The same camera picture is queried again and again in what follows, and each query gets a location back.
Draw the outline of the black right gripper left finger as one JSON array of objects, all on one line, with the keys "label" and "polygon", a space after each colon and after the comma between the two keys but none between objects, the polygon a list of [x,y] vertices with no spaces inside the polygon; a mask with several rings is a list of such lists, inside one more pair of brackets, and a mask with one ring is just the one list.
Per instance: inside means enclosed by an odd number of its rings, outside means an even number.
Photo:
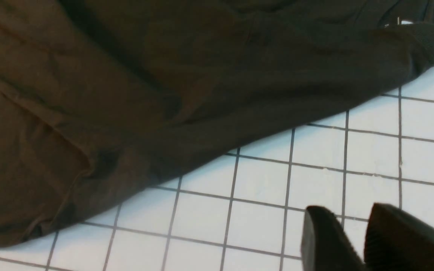
[{"label": "black right gripper left finger", "polygon": [[301,258],[304,271],[365,271],[334,213],[308,206],[304,214]]}]

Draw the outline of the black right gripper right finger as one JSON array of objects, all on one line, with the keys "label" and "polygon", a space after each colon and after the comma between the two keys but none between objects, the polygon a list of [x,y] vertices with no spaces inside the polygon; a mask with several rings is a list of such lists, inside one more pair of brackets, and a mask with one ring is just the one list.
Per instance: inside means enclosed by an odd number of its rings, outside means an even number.
[{"label": "black right gripper right finger", "polygon": [[375,203],[364,262],[371,271],[434,271],[434,227],[393,205]]}]

